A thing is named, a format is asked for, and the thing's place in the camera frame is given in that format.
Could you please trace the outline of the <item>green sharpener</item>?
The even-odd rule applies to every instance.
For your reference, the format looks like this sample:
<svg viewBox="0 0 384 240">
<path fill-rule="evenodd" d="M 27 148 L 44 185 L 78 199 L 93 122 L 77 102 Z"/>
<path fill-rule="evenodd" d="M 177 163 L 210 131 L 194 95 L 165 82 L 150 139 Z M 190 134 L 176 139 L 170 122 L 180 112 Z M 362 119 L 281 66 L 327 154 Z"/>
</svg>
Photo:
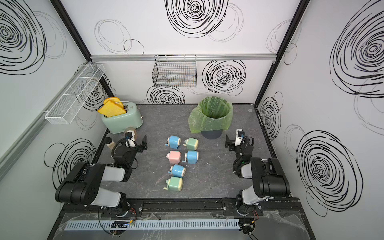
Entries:
<svg viewBox="0 0 384 240">
<path fill-rule="evenodd" d="M 164 190 L 180 192 L 183 188 L 183 179 L 179 177 L 170 177 L 166 180 L 166 187 L 163 187 Z"/>
<path fill-rule="evenodd" d="M 184 142 L 184 146 L 189 150 L 189 151 L 196 151 L 199 146 L 199 140 L 194 139 L 194 138 L 188 138 Z"/>
</svg>

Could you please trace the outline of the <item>blue sharpener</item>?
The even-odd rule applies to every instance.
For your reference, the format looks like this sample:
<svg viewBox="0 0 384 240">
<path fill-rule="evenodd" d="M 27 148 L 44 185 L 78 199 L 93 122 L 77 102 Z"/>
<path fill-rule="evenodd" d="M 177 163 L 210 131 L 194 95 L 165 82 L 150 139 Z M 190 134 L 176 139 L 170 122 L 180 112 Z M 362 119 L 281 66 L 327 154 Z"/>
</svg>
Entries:
<svg viewBox="0 0 384 240">
<path fill-rule="evenodd" d="M 183 178 L 186 174 L 186 168 L 181 165 L 172 165 L 168 173 L 173 177 Z"/>
<path fill-rule="evenodd" d="M 167 138 L 167 143 L 165 146 L 170 147 L 171 149 L 178 149 L 181 144 L 181 138 L 177 136 L 170 136 Z"/>
<path fill-rule="evenodd" d="M 185 153 L 185 159 L 183 160 L 183 163 L 196 164 L 198 160 L 199 160 L 199 152 L 193 150 Z"/>
</svg>

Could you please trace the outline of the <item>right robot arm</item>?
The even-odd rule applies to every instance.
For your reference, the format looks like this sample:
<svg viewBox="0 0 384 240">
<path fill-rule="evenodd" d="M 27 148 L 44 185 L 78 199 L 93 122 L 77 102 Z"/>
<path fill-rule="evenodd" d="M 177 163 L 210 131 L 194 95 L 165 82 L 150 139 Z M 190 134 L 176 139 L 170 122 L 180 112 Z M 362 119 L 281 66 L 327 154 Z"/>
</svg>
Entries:
<svg viewBox="0 0 384 240">
<path fill-rule="evenodd" d="M 252 185 L 237 195 L 238 207 L 257 205 L 263 201 L 291 195 L 288 179 L 279 160 L 253 156 L 253 138 L 244 136 L 243 132 L 237 134 L 235 140 L 226 136 L 225 148 L 236 155 L 233 174 L 252 180 Z"/>
</svg>

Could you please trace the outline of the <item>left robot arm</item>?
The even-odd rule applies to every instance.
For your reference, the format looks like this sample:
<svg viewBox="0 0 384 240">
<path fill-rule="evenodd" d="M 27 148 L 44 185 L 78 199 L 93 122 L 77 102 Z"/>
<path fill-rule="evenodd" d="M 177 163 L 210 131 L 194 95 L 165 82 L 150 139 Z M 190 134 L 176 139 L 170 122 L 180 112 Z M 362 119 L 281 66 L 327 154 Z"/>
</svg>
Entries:
<svg viewBox="0 0 384 240">
<path fill-rule="evenodd" d="M 135 169 L 136 155 L 148 149 L 147 137 L 141 144 L 123 138 L 111 150 L 112 165 L 79 163 L 62 181 L 55 193 L 59 203 L 92 205 L 115 209 L 124 215 L 130 210 L 126 194 L 101 187 L 102 182 L 127 182 Z"/>
</svg>

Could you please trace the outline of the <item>pink pencil sharpener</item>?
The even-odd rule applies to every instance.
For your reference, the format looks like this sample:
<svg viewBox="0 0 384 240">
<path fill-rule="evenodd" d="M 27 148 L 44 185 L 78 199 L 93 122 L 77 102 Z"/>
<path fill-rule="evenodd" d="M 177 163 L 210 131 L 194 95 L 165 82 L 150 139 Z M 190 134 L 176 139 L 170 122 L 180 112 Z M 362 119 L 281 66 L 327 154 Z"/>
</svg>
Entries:
<svg viewBox="0 0 384 240">
<path fill-rule="evenodd" d="M 169 160 L 171 165 L 177 165 L 181 162 L 181 152 L 179 151 L 170 151 L 166 158 Z"/>
</svg>

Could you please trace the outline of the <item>green sharpener bottom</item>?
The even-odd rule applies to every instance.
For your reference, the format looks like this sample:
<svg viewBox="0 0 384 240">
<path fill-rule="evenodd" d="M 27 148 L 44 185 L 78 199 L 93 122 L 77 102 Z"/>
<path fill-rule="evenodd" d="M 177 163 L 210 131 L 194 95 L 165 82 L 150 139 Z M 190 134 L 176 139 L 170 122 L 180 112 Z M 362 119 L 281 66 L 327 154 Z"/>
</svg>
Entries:
<svg viewBox="0 0 384 240">
<path fill-rule="evenodd" d="M 170 177 L 166 180 L 166 187 L 163 187 L 164 190 L 180 192 L 183 188 L 183 179 L 179 177 Z"/>
</svg>

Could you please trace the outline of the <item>small beige bottle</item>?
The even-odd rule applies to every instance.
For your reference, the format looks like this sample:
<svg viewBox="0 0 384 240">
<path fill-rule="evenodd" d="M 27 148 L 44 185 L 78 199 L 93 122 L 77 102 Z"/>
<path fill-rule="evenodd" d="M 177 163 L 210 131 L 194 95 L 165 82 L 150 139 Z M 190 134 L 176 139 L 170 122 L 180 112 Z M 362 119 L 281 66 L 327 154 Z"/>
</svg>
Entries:
<svg viewBox="0 0 384 240">
<path fill-rule="evenodd" d="M 106 138 L 104 139 L 104 143 L 105 143 L 105 145 L 107 145 L 107 147 L 108 147 L 110 150 L 112 150 L 112 149 L 115 147 L 115 145 L 116 145 L 116 143 L 114 142 L 114 140 L 113 140 L 112 138 L 110 138 L 110 137 L 106 137 Z"/>
</svg>

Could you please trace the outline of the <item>mint green toaster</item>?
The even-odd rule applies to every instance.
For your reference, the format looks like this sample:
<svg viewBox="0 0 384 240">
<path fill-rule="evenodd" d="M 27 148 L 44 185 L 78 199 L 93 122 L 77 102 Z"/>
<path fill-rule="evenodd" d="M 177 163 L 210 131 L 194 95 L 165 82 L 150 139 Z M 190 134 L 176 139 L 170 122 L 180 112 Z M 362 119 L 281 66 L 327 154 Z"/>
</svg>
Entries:
<svg viewBox="0 0 384 240">
<path fill-rule="evenodd" d="M 101 120 L 112 134 L 123 133 L 127 128 L 138 129 L 143 125 L 143 118 L 135 103 L 127 103 L 127 112 L 114 117 L 101 115 Z"/>
</svg>

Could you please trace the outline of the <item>bin with green bag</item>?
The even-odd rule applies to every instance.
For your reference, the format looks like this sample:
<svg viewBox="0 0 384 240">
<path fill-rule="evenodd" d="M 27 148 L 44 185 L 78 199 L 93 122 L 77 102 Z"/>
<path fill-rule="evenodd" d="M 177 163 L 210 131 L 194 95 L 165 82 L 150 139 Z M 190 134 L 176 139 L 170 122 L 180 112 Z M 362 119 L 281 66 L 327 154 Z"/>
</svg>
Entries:
<svg viewBox="0 0 384 240">
<path fill-rule="evenodd" d="M 192 134 L 200 133 L 209 140 L 218 139 L 230 128 L 233 119 L 233 105 L 220 97 L 206 97 L 195 107 L 188 118 Z"/>
</svg>

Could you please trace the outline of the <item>yellow toy toast slice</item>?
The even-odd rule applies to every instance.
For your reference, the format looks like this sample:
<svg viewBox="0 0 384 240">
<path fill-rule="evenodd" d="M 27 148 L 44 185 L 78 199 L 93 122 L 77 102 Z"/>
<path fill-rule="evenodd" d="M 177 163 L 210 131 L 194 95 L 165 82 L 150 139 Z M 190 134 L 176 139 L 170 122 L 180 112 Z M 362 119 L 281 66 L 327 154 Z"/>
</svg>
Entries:
<svg viewBox="0 0 384 240">
<path fill-rule="evenodd" d="M 117 97 L 105 99 L 103 106 L 98 110 L 98 113 L 105 117 L 115 117 L 126 113 L 124 105 Z"/>
</svg>

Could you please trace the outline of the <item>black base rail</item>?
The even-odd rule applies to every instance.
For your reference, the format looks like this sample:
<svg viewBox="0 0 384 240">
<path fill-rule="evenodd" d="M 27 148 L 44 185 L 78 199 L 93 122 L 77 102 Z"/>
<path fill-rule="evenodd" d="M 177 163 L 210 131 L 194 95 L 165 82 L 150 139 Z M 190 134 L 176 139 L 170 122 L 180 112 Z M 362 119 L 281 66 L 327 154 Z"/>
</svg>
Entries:
<svg viewBox="0 0 384 240">
<path fill-rule="evenodd" d="M 302 216 L 304 210 L 298 198 L 277 198 L 263 201 L 255 206 L 241 205 L 236 198 L 192 198 L 192 199 L 128 199 L 128 209 L 110 209 L 107 207 L 69 205 L 63 206 L 59 217 L 65 214 L 101 214 L 110 218 L 139 218 L 150 213 L 193 213 L 210 212 L 225 217 L 257 217 L 267 212 L 279 211 L 284 214 L 289 211 L 299 212 Z"/>
</svg>

